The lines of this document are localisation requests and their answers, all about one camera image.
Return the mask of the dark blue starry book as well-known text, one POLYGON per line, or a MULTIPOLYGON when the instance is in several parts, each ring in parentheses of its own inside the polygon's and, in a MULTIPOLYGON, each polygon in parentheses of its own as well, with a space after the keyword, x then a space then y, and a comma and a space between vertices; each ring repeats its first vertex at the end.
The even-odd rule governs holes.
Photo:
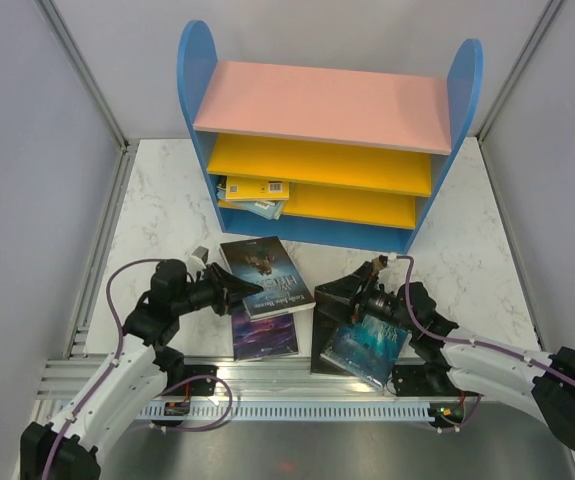
POLYGON ((234 276, 262 288, 243 300, 251 321, 314 307, 310 289, 278 237, 222 243, 220 252, 234 276))

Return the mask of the purple Robinson Crusoe book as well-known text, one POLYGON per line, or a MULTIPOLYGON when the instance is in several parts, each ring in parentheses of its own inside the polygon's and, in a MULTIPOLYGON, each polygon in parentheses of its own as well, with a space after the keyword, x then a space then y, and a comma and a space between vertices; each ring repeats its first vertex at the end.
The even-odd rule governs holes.
POLYGON ((237 312, 231 317, 231 326, 235 361, 261 360, 299 352, 292 314, 252 321, 246 313, 237 312))

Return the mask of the blue ocean cover book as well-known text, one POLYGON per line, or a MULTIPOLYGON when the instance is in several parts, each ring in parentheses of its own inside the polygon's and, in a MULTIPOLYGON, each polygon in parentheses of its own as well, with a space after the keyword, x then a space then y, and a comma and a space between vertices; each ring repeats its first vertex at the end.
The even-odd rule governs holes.
POLYGON ((320 357, 373 389, 382 391, 409 332, 373 316, 353 327, 339 326, 331 334, 320 357))

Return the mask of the light blue book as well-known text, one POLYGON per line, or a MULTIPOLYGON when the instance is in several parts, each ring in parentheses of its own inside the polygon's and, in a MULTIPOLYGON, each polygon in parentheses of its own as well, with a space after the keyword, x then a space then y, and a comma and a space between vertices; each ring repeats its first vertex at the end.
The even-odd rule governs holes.
POLYGON ((222 189, 218 190, 217 198, 226 207, 239 208, 268 220, 278 220, 287 203, 286 200, 229 201, 222 189))

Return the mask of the yellow book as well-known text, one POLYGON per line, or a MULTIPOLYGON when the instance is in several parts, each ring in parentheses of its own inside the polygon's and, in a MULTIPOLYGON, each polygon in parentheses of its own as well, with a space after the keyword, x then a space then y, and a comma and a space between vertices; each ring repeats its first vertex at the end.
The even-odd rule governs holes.
POLYGON ((290 184, 284 181, 227 176, 225 198, 228 201, 286 201, 290 184))

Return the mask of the green forest cover book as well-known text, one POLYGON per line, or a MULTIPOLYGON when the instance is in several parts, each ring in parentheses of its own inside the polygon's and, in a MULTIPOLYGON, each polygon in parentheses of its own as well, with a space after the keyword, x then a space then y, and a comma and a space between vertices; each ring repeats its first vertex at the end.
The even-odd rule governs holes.
POLYGON ((225 176, 221 176, 217 182, 217 198, 220 201, 226 200, 226 187, 227 187, 226 182, 227 178, 225 176))

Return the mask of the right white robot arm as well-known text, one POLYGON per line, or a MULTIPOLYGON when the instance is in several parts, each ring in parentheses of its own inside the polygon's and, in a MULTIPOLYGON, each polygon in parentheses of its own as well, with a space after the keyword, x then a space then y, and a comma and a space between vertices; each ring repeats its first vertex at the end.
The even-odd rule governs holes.
POLYGON ((530 351, 481 337, 442 316, 420 282, 397 292, 379 280, 380 256, 315 289, 314 319, 328 321, 314 358, 399 396, 487 396, 544 423, 575 452, 575 350, 530 351))

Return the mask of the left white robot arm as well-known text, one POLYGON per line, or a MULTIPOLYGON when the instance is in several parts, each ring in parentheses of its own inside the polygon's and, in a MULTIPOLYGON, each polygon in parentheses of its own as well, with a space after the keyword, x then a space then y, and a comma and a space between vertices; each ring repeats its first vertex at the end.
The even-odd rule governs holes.
POLYGON ((141 410, 193 382, 183 354, 168 345, 181 317, 204 308, 225 315, 263 290, 216 263, 196 274, 178 259, 153 263, 148 290, 125 320, 115 322, 116 347, 59 413, 23 431, 20 478, 99 478, 109 453, 141 410))

